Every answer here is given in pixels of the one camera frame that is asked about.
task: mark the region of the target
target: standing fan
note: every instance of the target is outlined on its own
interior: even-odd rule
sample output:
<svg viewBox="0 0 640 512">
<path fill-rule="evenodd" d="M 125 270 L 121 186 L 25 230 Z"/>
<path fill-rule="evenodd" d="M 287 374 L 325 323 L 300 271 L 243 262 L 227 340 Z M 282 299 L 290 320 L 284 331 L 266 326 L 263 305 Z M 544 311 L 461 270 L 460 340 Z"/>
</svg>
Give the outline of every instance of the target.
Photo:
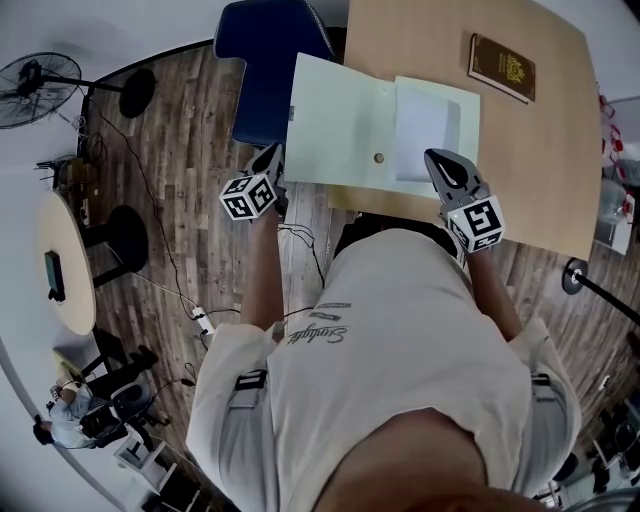
<svg viewBox="0 0 640 512">
<path fill-rule="evenodd" d="M 55 112 L 79 85 L 120 93 L 120 112 L 133 119 L 142 114 L 156 88 L 153 72 L 141 69 L 124 87 L 81 80 L 80 67 L 59 53 L 34 53 L 0 70 L 0 129 L 33 123 Z"/>
</svg>

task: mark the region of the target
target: wrist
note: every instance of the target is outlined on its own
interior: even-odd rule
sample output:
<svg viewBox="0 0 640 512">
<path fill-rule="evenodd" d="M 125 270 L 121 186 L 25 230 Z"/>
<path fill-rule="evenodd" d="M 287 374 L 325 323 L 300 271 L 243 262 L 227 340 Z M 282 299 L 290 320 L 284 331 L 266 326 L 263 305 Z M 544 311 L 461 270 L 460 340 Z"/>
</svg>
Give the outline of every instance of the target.
<svg viewBox="0 0 640 512">
<path fill-rule="evenodd" d="M 274 206 L 270 206 L 267 211 L 265 211 L 260 217 L 257 219 L 253 219 L 251 224 L 251 230 L 264 230 L 264 229 L 277 229 L 278 228 L 278 220 L 279 215 L 276 212 Z"/>
<path fill-rule="evenodd" d="M 480 251 L 467 254 L 468 263 L 493 264 L 490 249 L 482 249 Z"/>
</svg>

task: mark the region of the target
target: folder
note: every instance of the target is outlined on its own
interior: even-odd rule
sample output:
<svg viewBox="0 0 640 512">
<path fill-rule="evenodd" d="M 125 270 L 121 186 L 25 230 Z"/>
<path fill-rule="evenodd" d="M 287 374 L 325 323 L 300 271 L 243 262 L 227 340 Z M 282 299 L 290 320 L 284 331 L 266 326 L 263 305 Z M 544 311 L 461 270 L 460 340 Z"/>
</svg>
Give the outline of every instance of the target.
<svg viewBox="0 0 640 512">
<path fill-rule="evenodd" d="M 477 161 L 480 96 L 442 84 L 395 82 L 298 54 L 285 179 L 438 195 L 423 169 L 428 147 Z"/>
</svg>

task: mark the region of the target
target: book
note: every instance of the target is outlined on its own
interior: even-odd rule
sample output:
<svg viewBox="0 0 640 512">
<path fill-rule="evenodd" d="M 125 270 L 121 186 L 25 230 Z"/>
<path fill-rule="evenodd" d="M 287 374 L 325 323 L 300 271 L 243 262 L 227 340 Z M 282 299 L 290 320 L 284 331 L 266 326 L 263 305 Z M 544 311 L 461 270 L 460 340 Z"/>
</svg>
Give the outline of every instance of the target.
<svg viewBox="0 0 640 512">
<path fill-rule="evenodd" d="M 536 65 L 480 34 L 471 37 L 468 75 L 524 103 L 536 99 Z"/>
</svg>

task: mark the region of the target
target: light wooden tabletop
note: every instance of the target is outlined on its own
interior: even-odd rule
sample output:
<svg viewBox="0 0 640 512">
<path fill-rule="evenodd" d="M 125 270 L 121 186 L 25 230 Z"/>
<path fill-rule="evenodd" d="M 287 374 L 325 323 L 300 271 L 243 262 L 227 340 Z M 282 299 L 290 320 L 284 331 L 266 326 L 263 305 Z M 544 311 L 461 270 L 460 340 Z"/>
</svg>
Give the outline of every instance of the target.
<svg viewBox="0 0 640 512">
<path fill-rule="evenodd" d="M 49 281 L 44 253 L 60 257 L 66 299 L 49 304 L 60 321 L 78 334 L 89 334 L 96 323 L 96 294 L 80 230 L 66 201 L 56 192 L 45 192 L 36 220 L 36 262 L 45 298 Z"/>
<path fill-rule="evenodd" d="M 536 65 L 526 105 L 467 76 L 482 34 Z M 351 0 L 345 65 L 476 92 L 478 170 L 499 200 L 505 237 L 588 259 L 600 194 L 600 114 L 582 32 L 531 0 Z M 331 187 L 329 205 L 430 221 L 437 201 Z"/>
</svg>

